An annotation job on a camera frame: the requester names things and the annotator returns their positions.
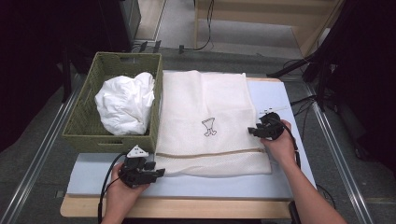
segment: crumpled white cloth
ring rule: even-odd
[[[113,77],[95,95],[96,107],[105,129],[115,135],[144,134],[154,100],[150,73],[135,78]]]
[[[166,73],[156,147],[165,175],[270,174],[245,74]]]

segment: wrist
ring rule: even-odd
[[[280,160],[279,164],[284,170],[298,168],[297,162],[295,161],[295,159]]]
[[[117,216],[114,213],[105,213],[102,224],[121,224],[123,220],[124,217]]]

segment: metal rail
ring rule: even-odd
[[[309,95],[316,94],[312,86],[306,85],[306,87]],[[343,155],[341,148],[338,145],[338,142],[333,134],[332,127],[327,120],[326,115],[321,111],[318,104],[314,103],[313,108],[318,118],[320,127],[325,135],[326,141],[330,147],[335,165],[337,166],[340,176],[344,182],[346,192],[349,196],[350,201],[352,202],[359,222],[364,224],[374,223],[370,212],[366,206],[366,202],[361,195],[359,186],[349,170],[347,161]]]
[[[0,223],[15,223],[17,218],[29,196],[30,191],[32,190],[35,181],[40,174],[40,171],[46,161],[46,158],[50,154],[52,145],[58,136],[63,123],[69,114],[69,111],[77,99],[78,92],[81,89],[83,80],[81,75],[76,74],[73,80],[73,86],[75,86],[75,90],[70,95],[69,99],[64,102],[58,110],[58,113],[51,123],[49,130],[47,131],[46,136],[44,137],[40,147],[38,148],[26,174],[21,180],[20,184],[17,186],[11,201],[8,205],[6,212],[3,214],[3,217],[0,219]]]

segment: white board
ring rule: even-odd
[[[276,111],[291,123],[291,131],[296,138],[300,151],[304,174],[315,186],[301,137],[298,133],[290,102],[282,82],[248,81],[251,99],[258,112],[268,108],[283,107]],[[118,153],[80,153],[70,176],[67,193],[70,195],[99,195],[107,170]],[[273,172],[270,175],[244,175],[225,178],[207,178],[197,176],[161,177],[145,190],[149,197],[200,197],[200,198],[252,198],[252,199],[291,199],[292,194],[287,178],[271,159]]]

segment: woven basket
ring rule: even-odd
[[[148,130],[143,135],[113,135],[99,116],[94,101],[103,83],[117,76],[135,77],[149,72],[155,79],[154,102]],[[163,90],[161,54],[97,52],[90,72],[74,105],[63,132],[65,138],[79,152],[123,152],[139,145],[154,152],[159,126],[159,106]]]

